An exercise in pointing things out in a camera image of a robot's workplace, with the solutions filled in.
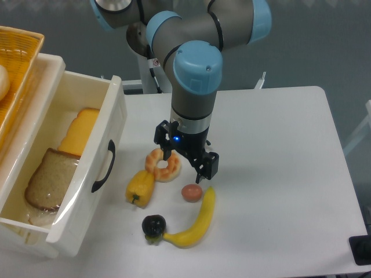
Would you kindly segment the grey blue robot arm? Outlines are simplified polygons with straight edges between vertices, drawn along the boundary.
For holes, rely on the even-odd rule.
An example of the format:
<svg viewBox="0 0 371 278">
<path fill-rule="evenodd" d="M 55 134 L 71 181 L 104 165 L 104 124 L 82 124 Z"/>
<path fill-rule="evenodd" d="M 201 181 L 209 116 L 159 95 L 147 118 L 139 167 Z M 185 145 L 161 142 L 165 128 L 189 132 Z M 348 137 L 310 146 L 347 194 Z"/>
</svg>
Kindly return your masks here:
<svg viewBox="0 0 371 278">
<path fill-rule="evenodd" d="M 212 179 L 219 155 L 205 149 L 223 71 L 222 52 L 266 37 L 272 15 L 266 1 L 207 1 L 207 11 L 183 19 L 169 1 L 92 1 L 100 24 L 109 30 L 142 23 L 147 46 L 172 86 L 169 120 L 161 122 L 154 141 L 163 159 L 173 151 L 197 172 Z"/>
</svg>

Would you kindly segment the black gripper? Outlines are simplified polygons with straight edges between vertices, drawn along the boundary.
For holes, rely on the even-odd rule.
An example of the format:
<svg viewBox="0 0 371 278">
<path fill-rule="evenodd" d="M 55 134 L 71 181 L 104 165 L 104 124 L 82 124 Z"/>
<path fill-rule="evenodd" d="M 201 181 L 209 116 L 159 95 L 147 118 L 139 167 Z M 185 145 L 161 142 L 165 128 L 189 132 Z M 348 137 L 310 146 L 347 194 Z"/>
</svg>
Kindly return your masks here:
<svg viewBox="0 0 371 278">
<path fill-rule="evenodd" d="M 163 151 L 163 159 L 168 160 L 175 150 L 196 170 L 196 183 L 200 183 L 203 179 L 211 180 L 218 172 L 219 154 L 206 151 L 209 130 L 187 134 L 180 131 L 178 126 L 179 122 L 164 120 L 155 129 L 154 142 Z"/>
</svg>

